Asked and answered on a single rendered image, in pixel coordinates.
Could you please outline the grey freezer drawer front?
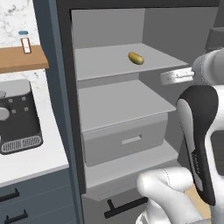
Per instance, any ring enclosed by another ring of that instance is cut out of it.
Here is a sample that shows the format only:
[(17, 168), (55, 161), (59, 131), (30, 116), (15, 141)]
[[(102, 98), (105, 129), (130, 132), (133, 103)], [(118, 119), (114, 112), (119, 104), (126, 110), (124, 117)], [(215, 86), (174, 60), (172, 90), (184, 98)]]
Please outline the grey freezer drawer front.
[(119, 213), (109, 219), (104, 213), (109, 210), (107, 200), (112, 200), (115, 207), (142, 198), (136, 188), (127, 191), (115, 191), (99, 194), (97, 191), (87, 192), (81, 195), (84, 224), (135, 224), (138, 215), (146, 208), (147, 202), (141, 206)]

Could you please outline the wooden wall shelf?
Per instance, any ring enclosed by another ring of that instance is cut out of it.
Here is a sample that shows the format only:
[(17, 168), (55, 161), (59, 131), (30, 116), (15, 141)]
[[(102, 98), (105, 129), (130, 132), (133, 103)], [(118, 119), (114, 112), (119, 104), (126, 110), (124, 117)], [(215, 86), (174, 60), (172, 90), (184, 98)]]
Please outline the wooden wall shelf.
[(48, 68), (49, 64), (40, 45), (33, 45), (31, 53), (22, 46), (0, 48), (0, 74)]

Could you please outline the white bottle with blue cap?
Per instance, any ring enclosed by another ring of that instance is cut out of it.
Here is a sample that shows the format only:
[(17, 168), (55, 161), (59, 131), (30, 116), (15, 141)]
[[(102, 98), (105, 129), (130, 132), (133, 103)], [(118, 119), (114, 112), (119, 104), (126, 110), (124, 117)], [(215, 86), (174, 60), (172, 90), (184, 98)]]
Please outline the white bottle with blue cap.
[(31, 53), (31, 44), (30, 44), (30, 39), (29, 39), (29, 32), (28, 31), (19, 31), (18, 32), (20, 41), (22, 44), (22, 47), (24, 49), (24, 53)]

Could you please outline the blue-grey cabinet drawer front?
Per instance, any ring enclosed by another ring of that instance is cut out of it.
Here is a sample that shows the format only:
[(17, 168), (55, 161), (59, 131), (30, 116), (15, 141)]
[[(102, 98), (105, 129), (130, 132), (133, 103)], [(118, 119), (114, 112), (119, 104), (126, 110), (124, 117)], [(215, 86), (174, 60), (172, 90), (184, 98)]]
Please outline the blue-grey cabinet drawer front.
[(75, 221), (73, 202), (53, 203), (14, 203), (0, 206), (0, 224), (19, 217), (10, 224), (67, 224)]
[(14, 203), (53, 203), (73, 202), (68, 169), (52, 172), (37, 178), (8, 185), (0, 188), (10, 190), (17, 188), (20, 196), (5, 202), (0, 202), (1, 206), (8, 206)]

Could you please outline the black coffee machine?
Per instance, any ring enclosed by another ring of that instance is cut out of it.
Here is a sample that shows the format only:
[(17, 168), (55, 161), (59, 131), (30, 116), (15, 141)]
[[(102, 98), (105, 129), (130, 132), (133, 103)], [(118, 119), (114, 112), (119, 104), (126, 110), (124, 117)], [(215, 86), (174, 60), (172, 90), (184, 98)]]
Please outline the black coffee machine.
[(0, 153), (26, 151), (42, 143), (31, 83), (27, 79), (0, 82)]

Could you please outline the dark grey fridge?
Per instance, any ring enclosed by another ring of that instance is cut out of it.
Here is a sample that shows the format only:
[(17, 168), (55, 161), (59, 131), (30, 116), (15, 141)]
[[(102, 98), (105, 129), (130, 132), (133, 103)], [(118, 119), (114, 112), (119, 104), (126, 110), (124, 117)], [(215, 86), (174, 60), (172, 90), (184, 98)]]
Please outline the dark grey fridge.
[[(163, 85), (160, 74), (191, 67), (201, 55), (224, 48), (224, 0), (33, 0), (53, 112), (69, 159), (77, 224), (84, 224), (82, 194), (137, 189), (137, 177), (170, 167), (190, 169), (176, 103), (192, 81)], [(77, 80), (76, 49), (142, 43), (187, 66)], [(139, 80), (175, 110), (168, 112), (161, 145), (87, 166), (79, 90)]]

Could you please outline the grey fridge shelf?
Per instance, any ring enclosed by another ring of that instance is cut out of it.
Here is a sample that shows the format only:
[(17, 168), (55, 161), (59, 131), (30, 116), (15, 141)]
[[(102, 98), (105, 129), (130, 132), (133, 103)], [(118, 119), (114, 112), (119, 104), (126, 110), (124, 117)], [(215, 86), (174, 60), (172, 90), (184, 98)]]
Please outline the grey fridge shelf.
[(172, 112), (172, 106), (140, 80), (79, 90), (84, 132)]
[[(130, 52), (142, 56), (144, 63), (132, 63)], [(81, 48), (74, 53), (78, 81), (187, 66), (184, 61), (142, 43)]]

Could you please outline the grey fridge drawer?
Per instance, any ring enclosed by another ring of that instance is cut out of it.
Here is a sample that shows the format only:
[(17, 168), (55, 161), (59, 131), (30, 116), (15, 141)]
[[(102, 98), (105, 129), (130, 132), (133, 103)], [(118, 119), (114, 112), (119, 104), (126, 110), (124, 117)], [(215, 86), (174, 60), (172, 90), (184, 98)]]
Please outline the grey fridge drawer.
[(106, 163), (161, 145), (167, 120), (168, 114), (164, 113), (84, 133), (86, 165)]

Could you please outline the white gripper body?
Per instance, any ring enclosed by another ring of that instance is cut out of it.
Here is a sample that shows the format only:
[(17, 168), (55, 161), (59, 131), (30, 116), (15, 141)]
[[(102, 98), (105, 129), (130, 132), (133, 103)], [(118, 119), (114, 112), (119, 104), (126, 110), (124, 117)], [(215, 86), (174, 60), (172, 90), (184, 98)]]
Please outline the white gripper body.
[(160, 80), (163, 85), (171, 85), (182, 82), (192, 81), (194, 72), (190, 67), (171, 70), (160, 74)]

